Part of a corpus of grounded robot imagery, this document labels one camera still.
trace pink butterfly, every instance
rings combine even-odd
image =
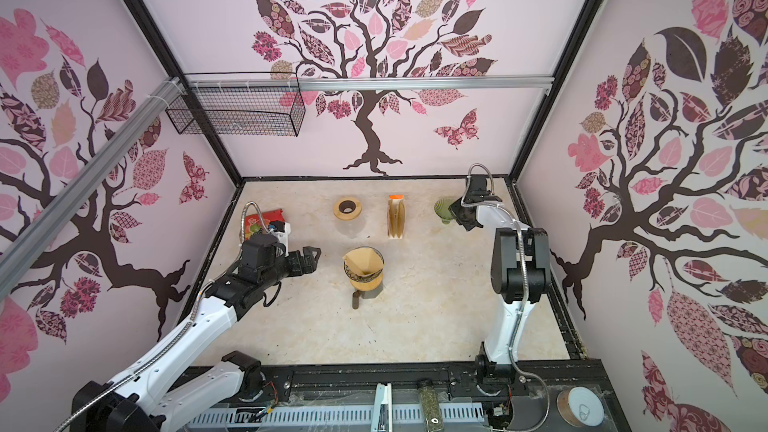
[[[472,109],[467,115],[464,116],[464,119],[462,119],[462,124],[458,128],[438,127],[435,129],[435,132],[440,137],[447,138],[448,143],[452,146],[456,146],[456,150],[458,150],[458,144],[464,142],[462,136],[466,137],[467,139],[473,139],[477,137],[478,128],[476,125],[474,125],[477,119],[477,109]]]
[[[193,198],[200,200],[206,197],[205,188],[200,183],[205,180],[206,174],[210,172],[206,172],[202,166],[196,166],[194,160],[186,152],[184,152],[184,168],[187,169],[187,175],[190,177],[190,180],[181,190],[179,204],[189,202]]]

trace wire basket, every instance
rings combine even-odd
[[[306,108],[298,80],[295,84],[195,86],[188,93],[197,97],[202,109],[190,108],[195,101],[184,94],[170,103],[166,113],[179,134],[298,136]]]

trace tree mural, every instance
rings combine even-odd
[[[469,35],[483,10],[458,14],[460,9],[472,7],[476,0],[420,0],[416,7],[412,0],[327,0],[321,10],[310,11],[305,8],[307,1],[256,0],[259,14],[277,38],[258,32],[253,49],[265,60],[274,62],[273,78],[293,71],[294,64],[302,77],[482,76],[495,62],[482,57],[458,59],[476,56],[492,39],[490,35]],[[278,60],[286,50],[295,50],[300,60]],[[452,56],[446,60],[448,63],[444,63],[443,53]],[[340,120],[356,114],[353,121],[368,148],[344,169],[369,164],[372,172],[384,176],[387,174],[379,169],[379,164],[402,161],[382,150],[371,113],[389,110],[399,114],[401,104],[405,103],[414,112],[426,114],[425,105],[444,106],[464,96],[458,90],[421,90],[418,100],[398,90],[302,95],[305,103],[315,103],[318,116],[328,111]],[[293,96],[284,101],[292,102]],[[458,147],[465,139],[477,136],[475,120],[472,111],[459,127],[440,127],[434,132]]]
[[[732,7],[727,0],[694,0],[693,22],[704,38],[682,26],[661,30],[655,35],[664,40],[666,60],[652,58],[643,41],[620,84],[609,76],[598,85],[598,110],[582,121],[586,133],[568,147],[586,172],[576,185],[591,220],[586,244],[577,262],[552,255],[565,273],[566,298],[572,289],[586,319],[582,282],[603,247],[619,242],[616,260],[628,259],[631,281],[648,270],[652,320],[664,320],[666,301],[672,329],[702,365],[733,388],[732,343],[746,372],[768,393],[768,342],[742,337],[768,334],[764,320],[743,307],[763,300],[768,284],[740,278],[738,268],[718,272],[707,262],[726,256],[768,267],[759,251],[733,242],[744,234],[768,239],[768,209],[754,204],[768,198],[768,166],[744,166],[768,154],[768,56],[754,73],[750,54],[750,46],[759,57],[766,54],[766,10],[768,0],[734,0]],[[705,41],[716,44],[714,56]],[[674,80],[667,80],[668,72]],[[743,205],[734,206],[734,199]],[[680,239],[697,246],[682,247]],[[730,304],[701,304],[683,290]],[[655,417],[657,407],[666,410],[653,402]]]
[[[14,16],[16,24],[0,18],[0,66],[15,88],[15,79],[20,73],[48,68],[42,58],[50,45],[35,35],[37,26],[32,14],[16,9]],[[51,26],[46,26],[46,31],[62,53],[62,64],[32,83],[30,93],[37,110],[19,99],[20,91],[13,92],[0,86],[0,101],[8,118],[8,129],[3,136],[12,137],[0,139],[0,182],[18,192],[13,196],[0,194],[0,221],[18,216],[23,220],[18,230],[0,226],[0,235],[10,242],[15,241],[51,203],[61,188],[57,182],[66,186],[94,157],[95,138],[104,134],[109,140],[114,135],[107,123],[127,120],[136,107],[132,98],[133,84],[129,80],[110,92],[98,60],[86,69],[82,52],[66,34]],[[82,86],[83,75],[86,87]],[[59,83],[65,92],[60,92]],[[78,133],[81,124],[75,114],[87,124],[87,131]],[[46,127],[50,116],[50,126]],[[118,260],[118,248],[130,244],[127,229],[141,225],[130,215],[129,209],[151,206],[160,198],[151,191],[162,178],[165,168],[167,149],[151,149],[159,136],[160,120],[155,120],[72,217],[76,235],[57,241],[60,243],[43,252],[33,264],[33,270],[47,269],[47,275],[14,287],[13,291],[39,288],[27,309],[34,310],[30,313],[34,313],[40,331],[66,342],[67,320],[92,312],[108,281],[110,288],[135,285],[152,290],[159,307],[160,339],[168,301],[179,302],[189,288],[178,291],[175,287],[188,260],[165,276],[158,270],[136,268]],[[194,162],[188,166],[187,158],[185,154],[184,164],[192,182],[197,185],[200,180],[205,180],[205,172],[196,168]],[[32,166],[27,167],[28,162],[32,162]],[[132,196],[119,197],[132,188],[139,191]],[[195,191],[202,197],[201,186]],[[34,212],[29,211],[31,203],[36,207]]]

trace wallpaper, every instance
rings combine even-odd
[[[312,80],[547,75],[584,0],[146,1],[193,78],[260,70]],[[192,26],[199,7],[206,21]],[[199,76],[214,77],[257,76]],[[246,176],[461,174],[478,161],[507,173],[539,93],[304,92],[298,138],[222,139]],[[288,109],[293,94],[280,102]],[[255,149],[279,149],[281,160],[255,161]]]
[[[165,78],[120,0],[5,2],[2,248]],[[233,190],[201,136],[154,121],[0,304],[4,426],[55,427],[174,326]]]
[[[765,428],[767,10],[609,0],[524,171],[633,430]]]

